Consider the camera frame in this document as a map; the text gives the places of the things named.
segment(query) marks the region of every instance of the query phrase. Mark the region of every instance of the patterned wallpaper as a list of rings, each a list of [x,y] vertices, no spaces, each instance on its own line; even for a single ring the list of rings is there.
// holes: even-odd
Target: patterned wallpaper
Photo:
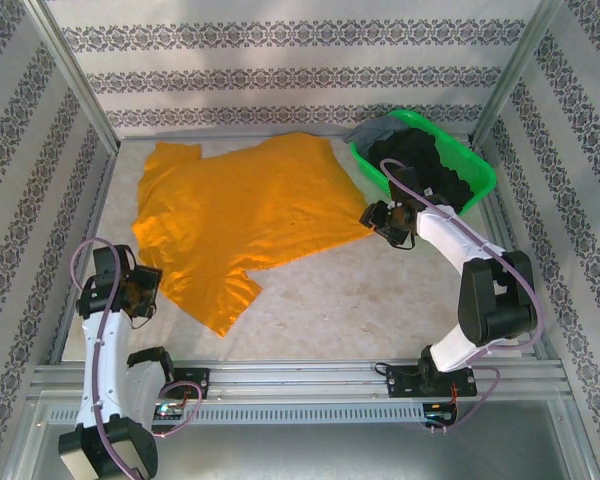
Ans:
[[[482,146],[600,466],[600,0],[569,0]]]
[[[23,7],[0,0],[0,471],[67,305],[108,154]]]
[[[537,3],[48,1],[122,137],[399,107],[471,133]]]

